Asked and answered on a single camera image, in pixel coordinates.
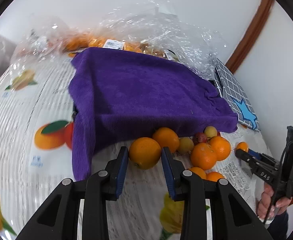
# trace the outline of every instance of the silver screw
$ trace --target silver screw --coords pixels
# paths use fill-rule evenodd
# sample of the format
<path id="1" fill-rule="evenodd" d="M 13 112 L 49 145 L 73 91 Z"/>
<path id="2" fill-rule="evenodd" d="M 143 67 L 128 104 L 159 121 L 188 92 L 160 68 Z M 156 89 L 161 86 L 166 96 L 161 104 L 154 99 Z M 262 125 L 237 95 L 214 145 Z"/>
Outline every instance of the silver screw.
<path id="1" fill-rule="evenodd" d="M 185 170 L 185 171 L 183 171 L 183 175 L 189 177 L 192 175 L 192 171 Z"/>
<path id="2" fill-rule="evenodd" d="M 229 182 L 226 179 L 220 179 L 219 183 L 223 186 L 227 185 Z"/>
<path id="3" fill-rule="evenodd" d="M 71 179 L 64 179 L 64 180 L 62 181 L 62 184 L 63 184 L 64 186 L 69 185 L 70 183 L 71 183 Z"/>
<path id="4" fill-rule="evenodd" d="M 108 175 L 108 172 L 105 171 L 105 170 L 103 170 L 103 171 L 99 171 L 98 175 L 99 175 L 100 177 L 105 177 L 105 176 Z"/>

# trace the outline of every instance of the wall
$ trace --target wall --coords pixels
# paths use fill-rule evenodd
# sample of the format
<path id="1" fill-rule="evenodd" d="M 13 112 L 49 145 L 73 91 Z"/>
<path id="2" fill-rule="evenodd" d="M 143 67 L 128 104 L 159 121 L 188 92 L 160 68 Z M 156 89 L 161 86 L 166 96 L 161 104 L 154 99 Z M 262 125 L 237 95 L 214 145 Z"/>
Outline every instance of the wall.
<path id="1" fill-rule="evenodd" d="M 250 98 L 266 144 L 279 159 L 286 127 L 293 126 L 293 22 L 278 3 L 235 77 Z M 289 234 L 293 206 L 288 212 Z"/>
<path id="2" fill-rule="evenodd" d="M 59 16 L 70 27 L 88 28 L 113 8 L 147 0 L 14 0 L 0 17 L 0 34 L 14 42 L 31 29 L 32 15 Z M 249 25 L 260 0 L 169 0 L 187 23 L 222 33 L 226 62 Z"/>

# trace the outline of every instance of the box covered by purple cloth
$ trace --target box covered by purple cloth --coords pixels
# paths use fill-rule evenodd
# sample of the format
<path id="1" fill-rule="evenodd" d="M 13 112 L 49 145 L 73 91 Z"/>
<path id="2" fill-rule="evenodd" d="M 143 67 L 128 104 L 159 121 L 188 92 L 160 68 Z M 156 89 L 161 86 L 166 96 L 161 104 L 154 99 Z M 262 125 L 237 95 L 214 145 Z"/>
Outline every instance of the box covered by purple cloth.
<path id="1" fill-rule="evenodd" d="M 72 166 L 76 180 L 90 175 L 98 150 L 118 141 L 151 137 L 159 127 L 179 136 L 237 129 L 237 114 L 216 88 L 183 65 L 150 55 L 88 48 L 73 60 L 69 92 L 77 107 Z"/>

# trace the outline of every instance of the triangular cutout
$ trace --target triangular cutout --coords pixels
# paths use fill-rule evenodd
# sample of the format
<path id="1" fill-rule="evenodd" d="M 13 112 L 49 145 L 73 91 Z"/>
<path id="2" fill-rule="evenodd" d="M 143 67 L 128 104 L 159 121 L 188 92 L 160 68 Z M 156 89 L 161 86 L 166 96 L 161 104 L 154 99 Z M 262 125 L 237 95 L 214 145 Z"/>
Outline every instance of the triangular cutout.
<path id="1" fill-rule="evenodd" d="M 42 225 L 53 227 L 57 218 L 62 195 L 56 195 L 43 213 L 39 216 L 37 222 Z"/>
<path id="2" fill-rule="evenodd" d="M 252 223 L 250 217 L 247 215 L 243 207 L 231 194 L 229 195 L 229 202 L 235 226 L 240 227 Z"/>

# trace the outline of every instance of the gray checkered fabric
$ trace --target gray checkered fabric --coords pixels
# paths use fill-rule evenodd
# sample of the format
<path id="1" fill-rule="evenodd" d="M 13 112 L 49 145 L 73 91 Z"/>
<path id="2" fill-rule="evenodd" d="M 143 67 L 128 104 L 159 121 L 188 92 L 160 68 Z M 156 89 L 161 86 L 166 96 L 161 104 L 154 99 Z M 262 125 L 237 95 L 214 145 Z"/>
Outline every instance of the gray checkered fabric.
<path id="1" fill-rule="evenodd" d="M 214 83 L 220 96 L 228 102 L 232 111 L 238 114 L 239 123 L 259 131 L 259 121 L 246 93 L 220 60 L 216 63 Z"/>

